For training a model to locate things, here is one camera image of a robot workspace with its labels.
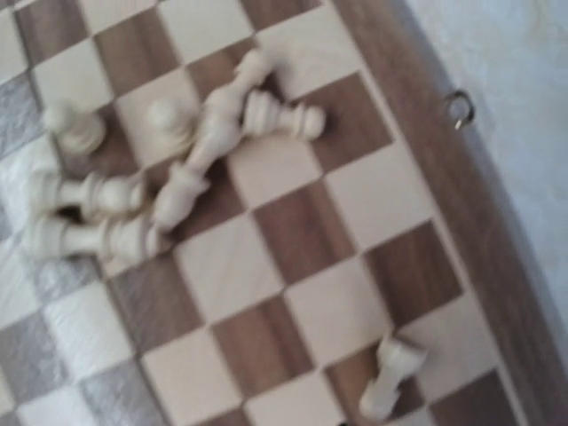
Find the wooden chess board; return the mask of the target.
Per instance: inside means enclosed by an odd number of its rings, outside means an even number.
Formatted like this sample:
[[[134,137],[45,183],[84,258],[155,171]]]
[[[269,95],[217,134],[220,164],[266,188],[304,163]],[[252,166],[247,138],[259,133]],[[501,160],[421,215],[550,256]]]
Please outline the wooden chess board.
[[[511,231],[391,1],[1,4],[1,422],[362,425],[385,335],[428,351],[391,425],[564,425],[567,374]],[[111,107],[151,192],[151,103],[196,109],[250,50],[325,107],[317,140],[244,141],[143,264],[31,260],[43,125]]]

